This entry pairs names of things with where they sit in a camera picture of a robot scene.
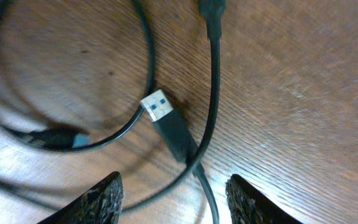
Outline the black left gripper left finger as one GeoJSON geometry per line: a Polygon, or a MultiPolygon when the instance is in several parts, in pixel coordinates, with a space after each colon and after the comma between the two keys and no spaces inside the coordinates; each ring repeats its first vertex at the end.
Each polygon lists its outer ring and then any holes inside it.
{"type": "Polygon", "coordinates": [[[123,196],[121,174],[112,172],[41,224],[117,224],[123,196]]]}

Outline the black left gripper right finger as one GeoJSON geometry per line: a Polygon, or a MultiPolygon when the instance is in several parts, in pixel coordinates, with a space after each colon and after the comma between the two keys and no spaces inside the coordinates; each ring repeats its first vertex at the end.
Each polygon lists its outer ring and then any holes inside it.
{"type": "Polygon", "coordinates": [[[226,182],[233,224],[301,224],[238,174],[226,182]]]}

